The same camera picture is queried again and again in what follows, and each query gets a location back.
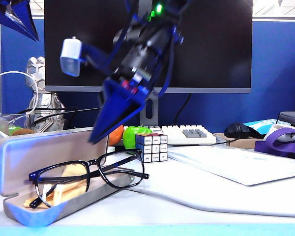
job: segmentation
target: gray key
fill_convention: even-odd
[[[200,129],[196,129],[196,132],[200,135],[200,138],[206,138],[207,134],[205,134],[203,131]]]
[[[183,134],[187,137],[187,138],[199,138],[199,134],[194,132],[194,131],[190,131],[190,130],[183,130]]]

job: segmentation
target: purple strap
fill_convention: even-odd
[[[265,141],[256,141],[255,151],[295,159],[295,141],[277,141],[279,137],[285,134],[295,134],[295,130],[292,128],[282,128],[274,131],[267,137]]]

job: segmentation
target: open glasses case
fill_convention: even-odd
[[[29,173],[61,162],[96,159],[107,151],[108,138],[88,142],[92,127],[53,131],[0,139],[0,194],[5,214],[26,226],[46,226],[114,192],[102,178],[90,183],[88,192],[47,209],[25,208],[26,199],[36,198]]]

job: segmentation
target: green led light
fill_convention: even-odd
[[[159,3],[158,5],[156,5],[155,10],[156,10],[156,12],[157,12],[158,14],[160,14],[160,13],[162,12],[162,10],[163,10],[163,6],[162,6],[162,4]]]

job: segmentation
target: rubik's cube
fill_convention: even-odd
[[[167,135],[136,134],[136,148],[142,150],[144,163],[167,161]]]

